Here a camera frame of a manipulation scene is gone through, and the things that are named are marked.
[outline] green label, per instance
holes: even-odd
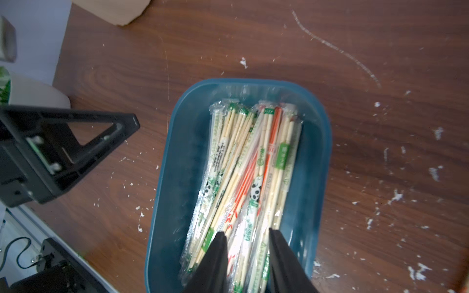
[[[290,145],[288,143],[280,144],[279,154],[277,156],[277,162],[275,162],[275,168],[285,170],[285,164],[287,163],[289,149],[290,149]]]
[[[261,148],[259,159],[257,159],[258,166],[263,166],[265,164],[264,155],[265,155],[265,149]]]
[[[241,286],[241,283],[238,283],[238,282],[237,282],[237,283],[234,285],[234,291],[233,291],[233,293],[242,293],[242,286]]]
[[[266,108],[264,110],[264,114],[274,114],[275,113],[275,110],[274,109],[271,109],[271,108]]]
[[[267,281],[269,279],[269,261],[270,261],[270,257],[269,257],[269,251],[267,252],[267,255],[265,256],[265,265],[264,265],[264,270],[262,271],[262,280],[265,280]]]
[[[210,246],[210,242],[212,240],[212,236],[214,232],[215,231],[212,229],[212,227],[208,229],[207,236],[205,237],[204,242],[202,243],[202,250],[204,252],[207,252],[207,249]]]
[[[246,108],[241,108],[241,109],[239,110],[239,112],[240,112],[241,114],[245,114],[245,115],[249,114],[249,111],[248,111]]]

